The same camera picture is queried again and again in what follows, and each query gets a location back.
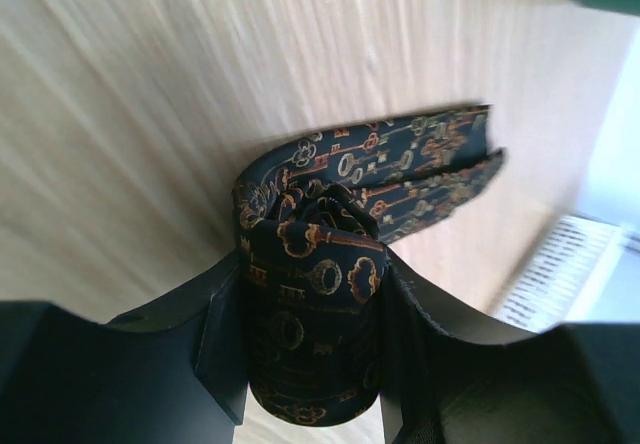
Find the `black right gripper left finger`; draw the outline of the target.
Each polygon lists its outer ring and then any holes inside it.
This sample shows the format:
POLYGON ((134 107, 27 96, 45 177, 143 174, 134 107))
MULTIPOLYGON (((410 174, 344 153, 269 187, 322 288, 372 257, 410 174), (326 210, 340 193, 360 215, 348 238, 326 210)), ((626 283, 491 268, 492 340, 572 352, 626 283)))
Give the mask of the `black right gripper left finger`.
POLYGON ((1 305, 5 443, 229 443, 246 396, 236 254, 105 324, 1 305))

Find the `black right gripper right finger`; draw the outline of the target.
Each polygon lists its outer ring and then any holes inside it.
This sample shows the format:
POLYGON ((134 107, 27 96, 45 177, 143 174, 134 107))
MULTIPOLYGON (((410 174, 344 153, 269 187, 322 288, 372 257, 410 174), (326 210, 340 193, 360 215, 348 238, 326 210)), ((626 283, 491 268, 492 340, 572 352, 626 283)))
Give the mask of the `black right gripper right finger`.
POLYGON ((639 327, 535 334, 389 258, 381 404, 389 443, 635 443, 639 327))

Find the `black tie with gold keys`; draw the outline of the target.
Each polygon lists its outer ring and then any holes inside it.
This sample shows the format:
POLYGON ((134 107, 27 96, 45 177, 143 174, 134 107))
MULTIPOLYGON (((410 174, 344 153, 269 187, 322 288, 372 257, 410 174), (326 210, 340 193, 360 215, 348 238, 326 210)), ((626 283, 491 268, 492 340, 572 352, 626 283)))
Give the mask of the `black tie with gold keys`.
POLYGON ((285 422, 348 422, 379 393, 389 246, 481 194, 504 162, 476 105, 319 131, 233 188, 249 387, 285 422))

